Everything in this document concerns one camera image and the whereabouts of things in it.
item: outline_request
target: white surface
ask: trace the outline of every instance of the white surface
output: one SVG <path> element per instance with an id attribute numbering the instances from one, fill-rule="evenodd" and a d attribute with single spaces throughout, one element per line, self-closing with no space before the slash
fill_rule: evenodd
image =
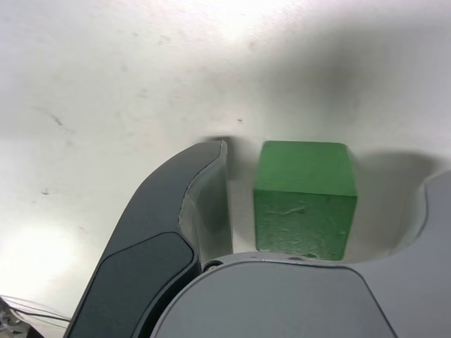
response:
<path id="1" fill-rule="evenodd" d="M 351 261 L 386 254 L 405 199 L 449 166 L 447 1 L 4 0 L 0 13 L 2 294 L 71 315 L 139 183 L 205 137 L 234 137 L 238 251 L 253 247 L 265 139 L 350 146 Z"/>

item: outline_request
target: green cube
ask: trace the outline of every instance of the green cube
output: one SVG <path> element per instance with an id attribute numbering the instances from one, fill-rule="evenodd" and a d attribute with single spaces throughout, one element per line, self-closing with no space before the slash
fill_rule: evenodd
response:
<path id="1" fill-rule="evenodd" d="M 339 261 L 356 204 L 344 144 L 264 144 L 254 186 L 258 250 Z"/>

